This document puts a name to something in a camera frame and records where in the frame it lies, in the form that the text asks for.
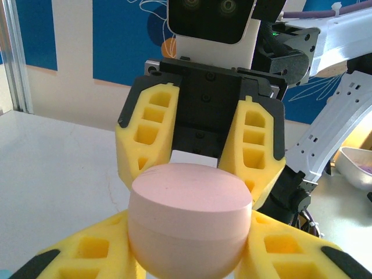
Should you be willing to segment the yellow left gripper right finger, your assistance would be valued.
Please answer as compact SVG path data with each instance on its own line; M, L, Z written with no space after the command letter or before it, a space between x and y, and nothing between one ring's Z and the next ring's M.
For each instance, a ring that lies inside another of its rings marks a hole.
M236 278L371 278L371 272L337 245L252 212Z

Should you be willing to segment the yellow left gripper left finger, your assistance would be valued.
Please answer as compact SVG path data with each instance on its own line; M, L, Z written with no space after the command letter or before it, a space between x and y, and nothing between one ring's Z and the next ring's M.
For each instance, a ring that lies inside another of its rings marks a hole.
M145 278L128 243L127 211L39 251L11 278Z

